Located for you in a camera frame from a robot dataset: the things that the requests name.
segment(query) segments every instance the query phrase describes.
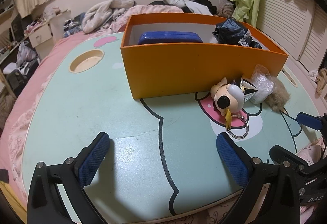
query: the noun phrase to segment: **white drawer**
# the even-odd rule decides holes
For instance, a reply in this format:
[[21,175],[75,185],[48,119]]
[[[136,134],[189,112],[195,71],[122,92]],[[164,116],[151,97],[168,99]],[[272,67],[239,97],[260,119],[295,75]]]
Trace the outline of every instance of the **white drawer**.
[[29,40],[32,44],[32,47],[35,48],[36,46],[40,45],[41,43],[47,41],[48,39],[52,38],[51,30],[48,24],[40,27],[37,31],[33,32],[31,35],[28,36]]

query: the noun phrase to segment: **cartoon figurine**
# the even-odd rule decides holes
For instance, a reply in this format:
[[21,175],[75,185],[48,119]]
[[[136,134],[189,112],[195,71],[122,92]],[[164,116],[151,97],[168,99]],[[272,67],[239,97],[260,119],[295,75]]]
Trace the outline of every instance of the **cartoon figurine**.
[[210,89],[210,95],[221,115],[226,118],[226,129],[231,128],[232,113],[239,112],[244,105],[243,91],[237,85],[227,84],[224,77]]

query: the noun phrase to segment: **black outline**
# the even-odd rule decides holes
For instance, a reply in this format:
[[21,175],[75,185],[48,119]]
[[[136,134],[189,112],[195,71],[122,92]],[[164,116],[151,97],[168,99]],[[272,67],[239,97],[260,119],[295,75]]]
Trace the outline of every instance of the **black outline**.
[[293,143],[294,143],[294,147],[295,147],[295,153],[297,153],[298,150],[297,150],[297,148],[296,148],[296,143],[295,143],[294,138],[297,137],[297,136],[302,132],[302,125],[301,125],[300,132],[298,132],[296,135],[293,135],[291,129],[290,129],[289,126],[288,126],[287,121],[285,120],[284,114],[287,115],[287,116],[288,116],[289,118],[291,118],[292,120],[295,120],[295,121],[296,121],[296,119],[294,119],[293,117],[289,116],[288,113],[286,114],[286,113],[282,112],[281,110],[280,110],[279,112],[280,112],[280,114],[282,115],[282,117],[283,117],[283,119],[284,119],[284,122],[286,123],[286,126],[287,126],[287,128],[288,128],[289,133],[291,134],[291,137],[292,137],[292,140],[293,140]]
[[259,109],[259,111],[257,113],[248,113],[244,109],[242,109],[242,111],[244,111],[249,116],[258,116],[262,112],[262,103],[260,103],[260,109]]
[[208,96],[210,95],[210,92],[208,92],[208,94],[207,94],[205,97],[203,97],[203,98],[201,98],[201,99],[198,99],[198,98],[197,98],[197,94],[198,94],[198,93],[199,93],[199,92],[196,92],[195,95],[194,95],[194,98],[195,98],[196,101],[203,100],[203,99],[205,99],[206,97],[208,97]]
[[153,110],[150,109],[150,107],[145,103],[145,101],[143,99],[140,99],[141,103],[143,104],[144,108],[147,109],[148,112],[150,112],[154,117],[159,119],[159,128],[158,128],[158,138],[159,138],[159,151],[160,151],[160,158],[161,158],[161,163],[162,163],[162,167],[163,170],[165,172],[166,178],[171,186],[171,188],[173,189],[174,193],[172,194],[172,196],[170,197],[169,200],[169,204],[168,204],[168,208],[169,211],[171,213],[171,215],[176,216],[176,212],[174,210],[174,201],[175,198],[177,196],[177,194],[179,193],[178,188],[176,187],[173,179],[170,176],[168,167],[167,167],[167,163],[166,163],[166,158],[165,158],[165,153],[164,153],[164,145],[162,142],[162,125],[164,123],[164,118],[158,114],[156,114]]

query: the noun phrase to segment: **figurine head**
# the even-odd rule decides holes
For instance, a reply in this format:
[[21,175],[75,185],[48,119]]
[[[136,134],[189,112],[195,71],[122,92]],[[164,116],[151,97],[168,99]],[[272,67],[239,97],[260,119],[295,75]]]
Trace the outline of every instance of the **figurine head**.
[[236,113],[244,106],[243,91],[236,85],[227,84],[225,77],[211,88],[210,95],[222,116],[226,114],[227,108],[231,113]]

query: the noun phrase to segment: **metal key ring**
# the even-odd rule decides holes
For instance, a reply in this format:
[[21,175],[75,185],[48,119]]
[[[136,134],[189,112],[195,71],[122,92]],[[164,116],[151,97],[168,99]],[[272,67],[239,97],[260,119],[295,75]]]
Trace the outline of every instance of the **metal key ring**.
[[233,134],[232,131],[228,128],[228,129],[227,129],[228,134],[229,134],[231,137],[235,138],[235,139],[243,139],[243,138],[246,138],[247,134],[249,133],[249,124],[247,123],[247,120],[245,119],[244,116],[240,116],[240,115],[232,115],[232,118],[233,118],[233,117],[239,118],[241,121],[244,122],[244,124],[245,124],[245,126],[246,126],[246,132],[245,132],[244,135],[237,136],[237,135]]

